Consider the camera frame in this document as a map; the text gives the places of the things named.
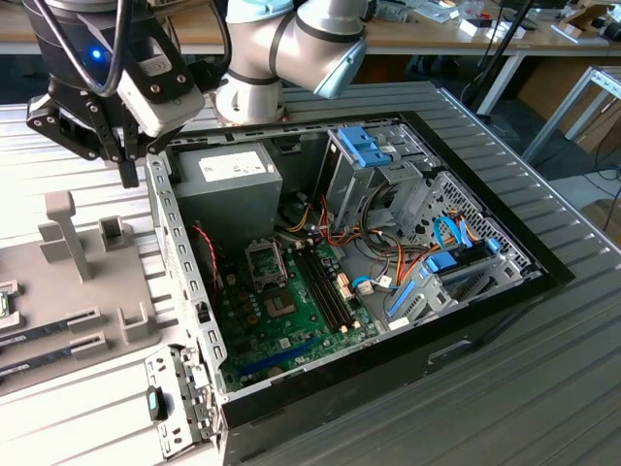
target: green circuit board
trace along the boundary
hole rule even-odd
[[[342,301],[355,322],[346,331],[329,328],[311,296],[291,250],[283,252],[288,274],[284,287],[254,292],[245,259],[229,264],[235,279],[225,281],[218,299],[218,323],[228,357],[222,372],[230,390],[295,369],[310,361],[356,345],[378,334],[369,312],[357,300]],[[337,258],[327,245],[313,253],[325,267],[340,272]],[[336,279],[331,285],[338,289]]]

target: yellow wire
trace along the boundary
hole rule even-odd
[[[308,204],[306,209],[304,210],[304,215],[302,216],[300,223],[298,223],[295,226],[292,226],[291,228],[287,228],[287,231],[291,233],[295,233],[296,231],[300,231],[302,228],[304,228],[304,225],[307,224],[307,218],[309,217],[310,211],[311,211],[311,204]]]

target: motherboard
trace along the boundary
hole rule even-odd
[[[301,242],[282,250],[266,241],[259,252],[256,246],[226,264],[217,299],[229,354],[222,372],[231,391],[378,335],[329,245]],[[281,265],[286,275],[279,280]],[[273,282],[263,286],[259,276]]]

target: blue led light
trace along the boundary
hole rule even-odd
[[[99,49],[93,49],[90,51],[90,56],[94,60],[101,60],[104,57],[104,54]]]

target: orange wire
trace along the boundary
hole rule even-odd
[[[455,238],[451,237],[451,238],[448,238],[444,243],[448,245],[448,244],[450,244],[450,243],[452,243],[454,241],[455,241]],[[440,248],[440,245],[434,245],[434,246],[430,247],[428,250],[425,250],[425,251],[421,252],[420,254],[418,254],[416,256],[416,258],[411,262],[411,265],[409,266],[408,271],[406,272],[406,274],[402,278],[402,282],[403,282],[403,280],[405,280],[409,276],[411,271],[414,270],[414,266],[421,259],[421,257],[423,255],[429,254],[430,252],[434,252],[434,251],[438,250],[439,248]]]

